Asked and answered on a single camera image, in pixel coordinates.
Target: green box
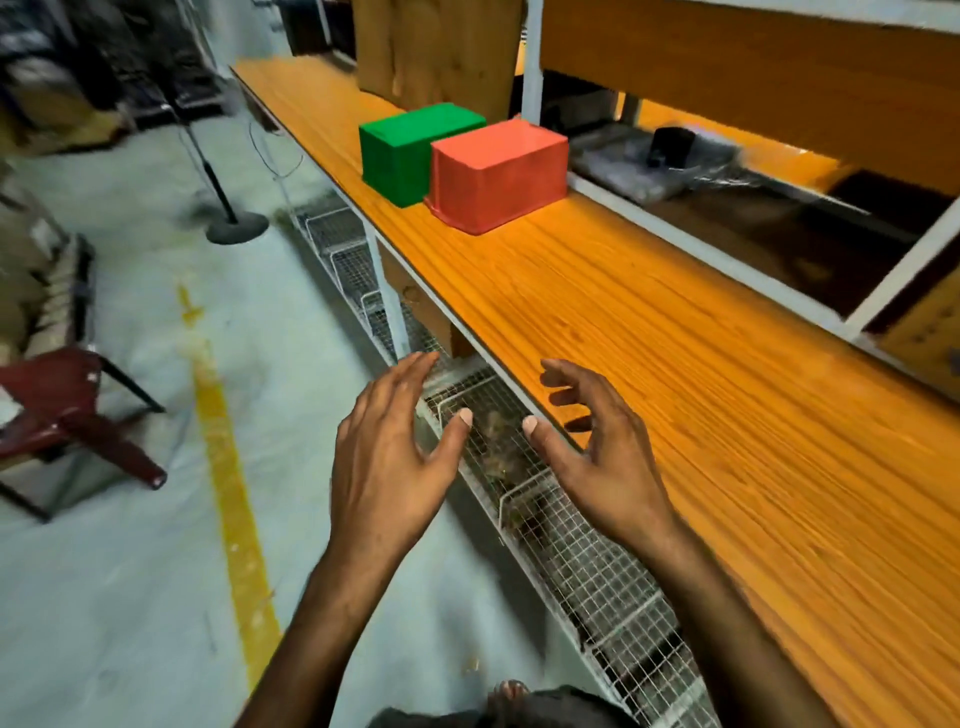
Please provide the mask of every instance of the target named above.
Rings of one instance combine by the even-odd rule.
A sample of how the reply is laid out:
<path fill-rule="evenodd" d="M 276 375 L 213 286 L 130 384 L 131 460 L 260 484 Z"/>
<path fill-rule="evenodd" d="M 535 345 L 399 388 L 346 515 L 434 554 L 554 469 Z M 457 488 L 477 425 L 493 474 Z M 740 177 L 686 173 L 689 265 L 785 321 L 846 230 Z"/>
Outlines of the green box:
<path fill-rule="evenodd" d="M 408 111 L 360 127 L 363 181 L 397 207 L 430 191 L 430 142 L 486 126 L 478 113 L 453 104 Z"/>

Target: foot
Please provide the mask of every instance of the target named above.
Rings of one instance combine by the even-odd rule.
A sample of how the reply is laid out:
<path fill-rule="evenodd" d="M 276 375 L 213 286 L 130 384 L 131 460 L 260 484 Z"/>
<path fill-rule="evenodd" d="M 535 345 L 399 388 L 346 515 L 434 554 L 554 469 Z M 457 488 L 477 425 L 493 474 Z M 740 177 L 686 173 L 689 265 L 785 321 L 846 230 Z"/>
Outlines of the foot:
<path fill-rule="evenodd" d="M 494 706 L 503 703 L 517 703 L 519 700 L 522 700 L 524 696 L 530 694 L 530 689 L 527 688 L 519 680 L 504 680 L 502 683 L 497 685 L 493 692 L 490 693 L 487 697 L 487 705 L 493 709 Z"/>

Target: finger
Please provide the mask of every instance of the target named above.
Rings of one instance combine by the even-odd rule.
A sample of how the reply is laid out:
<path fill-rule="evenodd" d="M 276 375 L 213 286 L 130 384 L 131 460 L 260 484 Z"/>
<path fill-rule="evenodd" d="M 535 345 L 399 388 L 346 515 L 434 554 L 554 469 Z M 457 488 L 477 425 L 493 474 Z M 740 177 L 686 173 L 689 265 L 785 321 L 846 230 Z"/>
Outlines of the finger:
<path fill-rule="evenodd" d="M 363 421 L 363 414 L 367 411 L 367 403 L 370 401 L 370 392 L 373 389 L 373 382 L 367 382 L 367 386 L 357 395 L 357 401 L 353 404 L 353 410 L 347 415 L 349 420 L 348 432 L 359 422 Z"/>
<path fill-rule="evenodd" d="M 620 416 L 622 399 L 603 376 L 565 359 L 543 359 L 541 364 L 543 374 L 540 381 L 546 386 L 567 386 L 576 390 L 577 401 L 589 407 L 593 414 L 595 429 L 603 428 L 614 417 Z"/>
<path fill-rule="evenodd" d="M 567 432 L 591 432 L 593 430 L 593 416 L 583 415 L 564 423 Z"/>
<path fill-rule="evenodd" d="M 398 426 L 409 428 L 413 432 L 414 413 L 420 395 L 423 394 L 423 383 L 439 358 L 438 352 L 424 354 L 407 369 L 397 383 L 390 402 L 390 417 Z"/>
<path fill-rule="evenodd" d="M 560 389 L 556 392 L 551 392 L 548 398 L 550 399 L 551 404 L 555 404 L 558 407 L 565 407 L 568 404 L 580 403 L 580 393 L 577 391 L 576 387 L 570 387 L 569 389 Z"/>
<path fill-rule="evenodd" d="M 337 446 L 340 447 L 350 434 L 350 415 L 347 415 L 337 426 Z"/>
<path fill-rule="evenodd" d="M 543 418 L 533 415 L 524 418 L 523 434 L 564 487 L 585 466 L 577 451 Z"/>
<path fill-rule="evenodd" d="M 467 408 L 457 412 L 444 427 L 440 443 L 427 458 L 428 467 L 445 483 L 445 487 L 449 487 L 457 476 L 457 467 L 464 455 L 464 447 L 467 446 L 472 427 L 473 412 Z"/>
<path fill-rule="evenodd" d="M 414 352 L 409 356 L 400 359 L 395 367 L 391 367 L 386 374 L 373 383 L 373 389 L 370 394 L 370 403 L 367 405 L 366 417 L 380 419 L 394 398 L 396 386 L 403 380 L 403 377 L 423 358 L 421 352 Z"/>

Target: clothing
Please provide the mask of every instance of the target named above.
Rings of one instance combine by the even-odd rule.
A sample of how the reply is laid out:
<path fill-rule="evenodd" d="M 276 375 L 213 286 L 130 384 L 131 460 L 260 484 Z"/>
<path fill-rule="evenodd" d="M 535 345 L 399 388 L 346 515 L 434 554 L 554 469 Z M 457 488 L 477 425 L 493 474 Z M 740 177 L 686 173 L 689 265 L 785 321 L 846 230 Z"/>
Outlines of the clothing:
<path fill-rule="evenodd" d="M 498 696 L 483 711 L 418 716 L 388 708 L 369 728 L 637 728 L 636 721 L 603 698 L 564 685 L 515 700 Z"/>

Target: hand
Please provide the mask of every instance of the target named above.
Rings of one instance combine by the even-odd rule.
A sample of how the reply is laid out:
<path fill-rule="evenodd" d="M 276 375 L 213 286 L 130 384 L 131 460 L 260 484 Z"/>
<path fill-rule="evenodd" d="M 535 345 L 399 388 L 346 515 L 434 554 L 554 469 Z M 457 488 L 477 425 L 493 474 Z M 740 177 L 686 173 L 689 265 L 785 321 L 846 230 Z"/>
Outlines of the hand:
<path fill-rule="evenodd" d="M 655 557 L 679 534 L 680 517 L 663 489 L 643 421 L 603 376 L 561 359 L 544 359 L 540 382 L 559 406 L 585 404 L 590 414 L 566 423 L 591 432 L 580 454 L 546 420 L 528 417 L 531 445 L 590 523 L 641 560 Z"/>
<path fill-rule="evenodd" d="M 473 422 L 447 424 L 436 449 L 414 442 L 414 411 L 437 353 L 412 353 L 367 385 L 337 428 L 330 481 L 330 548 L 398 565 L 437 515 Z"/>

